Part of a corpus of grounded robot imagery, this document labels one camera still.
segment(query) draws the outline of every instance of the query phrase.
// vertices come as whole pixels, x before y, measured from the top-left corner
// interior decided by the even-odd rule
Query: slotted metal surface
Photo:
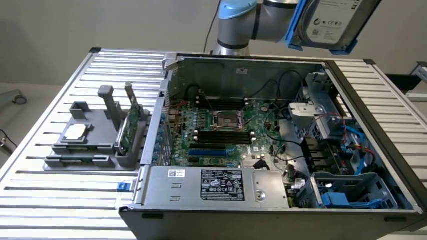
[[[43,172],[42,165],[43,157],[51,152],[50,145],[70,118],[73,101],[86,101],[91,109],[105,109],[97,97],[101,85],[113,86],[114,100],[127,109],[130,104],[123,84],[133,82],[137,101],[145,109],[153,110],[163,80],[162,57],[162,53],[113,49],[102,49],[98,54],[86,56],[0,170],[0,239],[134,239],[114,206],[117,183],[135,178],[137,171]],[[337,65],[380,124],[390,130],[388,134],[396,146],[409,152],[412,148],[404,150],[406,144],[418,145],[425,141],[418,133],[422,128],[417,119],[398,104],[400,100],[386,91],[382,79],[361,60],[341,60]],[[378,86],[378,91],[365,85]],[[424,152],[416,151],[416,155],[405,154],[404,157],[420,178],[427,180]],[[130,193],[122,193],[119,200],[127,203],[130,197]],[[427,228],[416,235],[389,235],[382,240],[417,240],[422,239],[420,235],[425,232]]]

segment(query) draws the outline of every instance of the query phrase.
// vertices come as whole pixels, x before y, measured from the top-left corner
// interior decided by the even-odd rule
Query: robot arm
[[[222,0],[216,55],[249,55],[249,41],[348,55],[381,0]]]

